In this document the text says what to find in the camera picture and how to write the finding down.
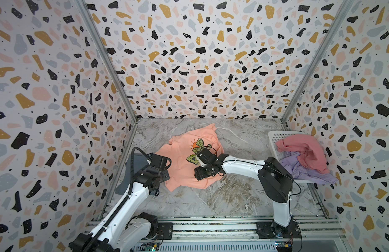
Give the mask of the peach graphic t-shirt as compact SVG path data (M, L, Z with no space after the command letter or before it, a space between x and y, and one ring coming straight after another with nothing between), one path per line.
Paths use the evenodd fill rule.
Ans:
M170 179L165 182L169 191L172 192L180 186L206 189L222 179L221 176L216 175L199 181L194 176L194 169L200 165L196 159L197 152L207 148L216 155L224 153L223 146L215 132L216 129L213 123L201 129L174 136L156 152L157 155L171 159L171 166L168 168Z

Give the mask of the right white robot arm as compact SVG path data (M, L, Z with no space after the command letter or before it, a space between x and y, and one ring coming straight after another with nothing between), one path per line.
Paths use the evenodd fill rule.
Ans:
M195 168L195 178L199 181L216 175L236 174L258 180L265 194L273 201L273 225L287 228L292 216L290 195L293 190L293 177L278 162L269 157L267 160L245 160L228 154L219 156L203 148L196 154L199 166Z

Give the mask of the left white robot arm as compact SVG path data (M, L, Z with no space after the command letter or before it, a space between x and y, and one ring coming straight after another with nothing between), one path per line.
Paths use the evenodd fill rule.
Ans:
M156 216L134 213L151 194L159 194L160 184L169 179L170 166L168 157L148 157L147 166L131 175L131 184L109 214L88 234L79 234L69 248L73 252L129 252L143 239L152 243L162 237Z

